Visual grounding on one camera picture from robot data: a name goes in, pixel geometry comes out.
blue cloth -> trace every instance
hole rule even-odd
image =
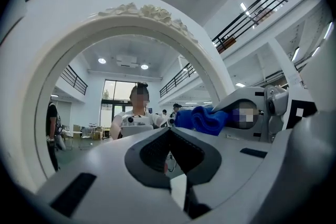
[[[192,122],[195,129],[201,133],[219,135],[228,119],[224,111],[211,113],[212,108],[197,106],[192,111]]]
[[[197,106],[193,110],[178,111],[175,118],[175,126],[187,129],[195,128],[201,133],[218,135],[229,118],[224,111],[211,114],[213,108]]]
[[[194,124],[191,120],[191,113],[192,113],[192,110],[178,111],[176,114],[175,122],[174,122],[175,126],[187,128],[190,130],[193,129]]]

handrail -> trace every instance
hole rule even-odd
[[[173,88],[177,87],[183,80],[189,78],[192,74],[197,73],[193,66],[188,63],[186,64],[180,72],[178,72],[161,90],[160,98],[171,91]]]
[[[70,65],[66,67],[60,77],[77,91],[85,95],[88,85],[77,75]]]
[[[247,30],[257,27],[264,19],[271,15],[271,12],[276,11],[279,6],[282,7],[285,2],[288,2],[288,0],[273,0],[270,3],[268,1],[269,0],[254,1],[212,40],[212,42],[216,44],[217,51],[220,54],[232,46],[237,38]],[[160,97],[162,98],[195,72],[196,71],[192,65],[188,63],[160,90]]]

cardboard box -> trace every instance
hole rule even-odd
[[[102,135],[103,135],[103,132],[95,131],[95,132],[92,134],[92,139],[93,139],[93,140],[101,140],[101,139],[102,139]]]
[[[74,132],[80,132],[80,126],[79,125],[73,125],[74,127],[73,127],[73,131]]]

air vent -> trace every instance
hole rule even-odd
[[[117,58],[117,65],[120,67],[136,68],[139,66],[139,64],[136,63],[137,59],[134,56],[117,55],[116,58]]]

